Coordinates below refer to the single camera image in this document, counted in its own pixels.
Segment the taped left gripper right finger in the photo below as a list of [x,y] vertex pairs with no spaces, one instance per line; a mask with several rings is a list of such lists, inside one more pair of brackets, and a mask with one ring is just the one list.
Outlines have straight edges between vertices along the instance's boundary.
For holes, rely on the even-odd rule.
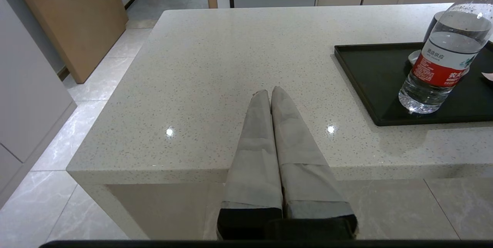
[[272,92],[271,112],[284,198],[283,236],[354,239],[356,215],[293,99],[279,86]]

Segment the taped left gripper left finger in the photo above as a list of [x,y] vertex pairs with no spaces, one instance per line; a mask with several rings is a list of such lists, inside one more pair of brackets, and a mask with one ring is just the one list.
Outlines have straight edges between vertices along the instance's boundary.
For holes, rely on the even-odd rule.
[[269,93],[253,94],[229,168],[217,218],[220,240],[261,240],[283,218],[282,184]]

